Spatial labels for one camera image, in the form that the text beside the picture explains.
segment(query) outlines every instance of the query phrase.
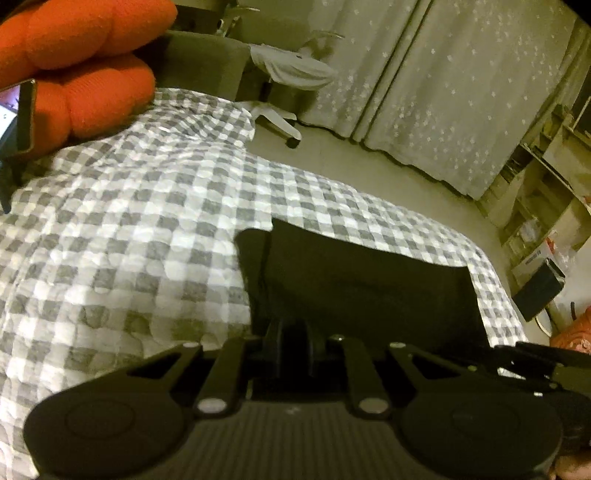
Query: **gray chair backrest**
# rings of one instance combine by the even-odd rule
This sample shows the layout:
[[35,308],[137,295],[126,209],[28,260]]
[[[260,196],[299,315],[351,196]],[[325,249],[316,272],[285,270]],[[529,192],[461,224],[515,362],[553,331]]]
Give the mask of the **gray chair backrest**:
[[307,22],[295,18],[276,17],[264,11],[245,12],[228,37],[297,51],[310,39],[310,28]]

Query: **floor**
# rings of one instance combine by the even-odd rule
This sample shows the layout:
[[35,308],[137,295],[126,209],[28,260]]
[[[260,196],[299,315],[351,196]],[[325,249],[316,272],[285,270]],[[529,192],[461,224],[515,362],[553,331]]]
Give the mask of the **floor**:
[[[441,182],[391,157],[372,152],[331,132],[298,126],[303,140],[292,150],[285,139],[264,120],[259,122],[248,150],[273,160],[339,180],[359,191],[381,197],[396,205],[422,213],[463,233],[481,247],[495,267],[504,287],[510,288],[508,263],[501,250],[496,228],[481,214],[476,204]],[[524,324],[531,342],[548,344],[548,337],[535,322]]]

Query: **sheer curtain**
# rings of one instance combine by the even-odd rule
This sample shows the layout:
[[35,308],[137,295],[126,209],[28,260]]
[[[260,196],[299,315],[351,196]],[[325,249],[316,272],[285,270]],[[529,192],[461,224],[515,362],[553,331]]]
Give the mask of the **sheer curtain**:
[[312,25],[346,39],[300,119],[477,199],[588,48],[576,19],[560,0],[316,0]]

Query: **orange fabric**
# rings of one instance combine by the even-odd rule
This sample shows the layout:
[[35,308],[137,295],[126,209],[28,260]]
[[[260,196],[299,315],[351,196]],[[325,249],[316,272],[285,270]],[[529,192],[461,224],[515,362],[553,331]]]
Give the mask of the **orange fabric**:
[[27,55],[40,69],[69,67],[94,56],[112,27],[112,0],[49,0],[31,17]]
[[129,53],[174,22],[171,0],[47,0],[0,25],[0,88],[81,63]]
[[134,111],[150,103],[154,98],[156,79],[152,70],[138,57],[132,54],[110,57],[97,64],[118,70],[130,83],[130,95],[134,98]]
[[591,307],[564,332],[552,337],[550,346],[591,354]]
[[0,88],[31,77],[37,67],[27,57],[27,25],[35,9],[9,18],[0,25]]
[[176,15],[171,0],[47,0],[0,24],[0,88],[54,71],[38,82],[35,148],[23,158],[61,147],[70,134],[108,132],[143,109],[154,74],[128,52]]
[[125,123],[134,109],[131,82],[115,69],[94,64],[75,67],[75,74],[63,83],[72,134],[90,138]]
[[177,8],[170,1],[111,1],[114,3],[113,25],[99,56],[121,55],[146,45],[170,27],[177,16]]

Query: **bed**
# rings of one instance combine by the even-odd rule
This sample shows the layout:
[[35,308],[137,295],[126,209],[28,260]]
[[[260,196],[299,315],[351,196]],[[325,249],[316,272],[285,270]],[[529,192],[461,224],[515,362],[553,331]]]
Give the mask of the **bed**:
[[0,476],[34,478],[22,425],[42,399],[180,342],[249,329],[235,234],[273,216],[323,235],[467,265],[491,345],[527,340],[490,261],[454,230],[246,151],[249,113],[158,89],[111,137],[28,166],[0,217]]

